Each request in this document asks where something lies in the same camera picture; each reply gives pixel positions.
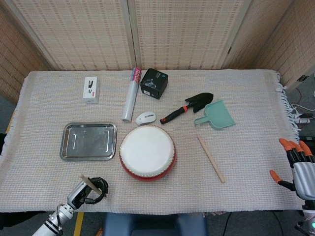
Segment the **product box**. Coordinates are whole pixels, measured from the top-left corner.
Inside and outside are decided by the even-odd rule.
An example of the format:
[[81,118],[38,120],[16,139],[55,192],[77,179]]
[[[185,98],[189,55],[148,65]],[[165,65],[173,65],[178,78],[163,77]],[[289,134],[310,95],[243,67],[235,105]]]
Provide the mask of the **product box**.
[[98,103],[99,82],[97,77],[85,77],[83,101],[86,103]]
[[167,86],[167,82],[167,74],[150,68],[140,83],[141,91],[148,96],[160,99]]

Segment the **wooden stick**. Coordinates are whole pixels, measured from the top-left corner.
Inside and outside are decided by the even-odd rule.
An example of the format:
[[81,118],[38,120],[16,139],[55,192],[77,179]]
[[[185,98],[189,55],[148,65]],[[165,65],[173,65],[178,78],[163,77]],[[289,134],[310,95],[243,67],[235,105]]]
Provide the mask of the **wooden stick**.
[[202,145],[203,149],[205,150],[205,152],[206,152],[206,154],[207,154],[207,156],[208,156],[208,158],[209,158],[209,160],[210,160],[210,162],[211,162],[213,168],[214,168],[215,171],[217,172],[217,175],[218,175],[219,179],[221,180],[222,183],[225,183],[225,178],[224,178],[224,176],[221,174],[221,171],[219,170],[218,166],[216,165],[215,160],[212,158],[212,156],[211,156],[209,150],[208,150],[207,147],[206,147],[206,144],[204,143],[204,141],[201,139],[200,136],[198,136],[198,139],[199,139],[200,144]]
[[83,174],[80,174],[80,178],[87,184],[88,187],[93,189],[97,194],[101,195],[102,192],[96,188],[96,186],[88,179],[86,178]]

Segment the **gray carpet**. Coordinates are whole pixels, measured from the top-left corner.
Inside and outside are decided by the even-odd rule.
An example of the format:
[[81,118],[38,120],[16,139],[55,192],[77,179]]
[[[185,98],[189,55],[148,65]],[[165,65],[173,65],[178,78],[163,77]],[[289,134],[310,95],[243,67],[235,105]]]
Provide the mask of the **gray carpet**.
[[[291,93],[287,94],[288,101],[290,104],[298,103],[299,105],[309,108],[311,110],[315,109],[315,97],[313,97],[313,93],[315,90],[315,78],[314,74],[308,77],[304,82],[299,85],[298,89],[293,90]],[[302,108],[299,108],[299,113],[313,113]],[[311,123],[308,124],[299,124],[300,136],[315,136],[315,119],[311,120]]]
[[[300,105],[315,108],[315,98],[313,92],[315,89],[314,76],[309,77],[305,82],[298,87],[302,93]],[[298,90],[288,94],[290,103],[296,103],[299,100],[300,94]],[[10,121],[15,105],[0,97],[0,132],[4,132]],[[302,131],[300,135],[315,136],[315,120],[310,124],[300,125]],[[303,217],[295,210],[285,210],[275,212],[278,217],[285,236],[302,235],[294,229],[297,221]],[[48,218],[49,213],[43,213],[34,216],[33,218],[10,228],[4,228],[0,231],[0,236],[26,236],[32,235]],[[207,226],[209,236],[221,236],[229,213],[224,215],[207,216]],[[95,236],[99,228],[104,222],[104,213],[85,213],[81,235]],[[76,222],[76,215],[63,228],[64,236],[72,236]],[[252,211],[252,212],[234,212],[232,213],[225,236],[281,236],[280,226],[273,215],[269,211]]]
[[14,109],[15,104],[0,96],[0,133],[5,133]]
[[[275,212],[278,216],[285,236],[299,236],[293,227],[302,216],[295,210]],[[32,235],[48,218],[49,213],[43,213],[10,228],[0,231],[0,236],[27,236]],[[224,215],[207,216],[207,226],[209,236],[221,236],[228,213]],[[84,213],[82,236],[95,236],[102,227],[105,213]],[[76,214],[71,221],[63,227],[64,236],[72,236],[76,222]],[[280,226],[272,212],[251,211],[232,213],[225,236],[281,236]]]

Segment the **red label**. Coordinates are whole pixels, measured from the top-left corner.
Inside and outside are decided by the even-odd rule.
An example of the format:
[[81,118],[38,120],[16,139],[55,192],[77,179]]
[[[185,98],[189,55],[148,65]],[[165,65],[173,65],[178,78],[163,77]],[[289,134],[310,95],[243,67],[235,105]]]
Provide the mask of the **red label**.
[[141,70],[139,68],[135,68],[132,80],[136,83],[139,83],[141,77]]

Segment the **white roll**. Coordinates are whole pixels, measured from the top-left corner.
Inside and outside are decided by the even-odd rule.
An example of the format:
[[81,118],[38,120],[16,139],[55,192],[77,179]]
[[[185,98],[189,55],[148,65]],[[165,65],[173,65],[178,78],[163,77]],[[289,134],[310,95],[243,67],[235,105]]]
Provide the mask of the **white roll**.
[[141,78],[141,69],[138,67],[135,67],[132,70],[129,89],[128,89],[125,107],[124,107],[123,116],[122,116],[122,120],[125,122],[131,122],[133,107],[134,107],[134,103],[135,103],[137,92],[138,92],[140,78]]

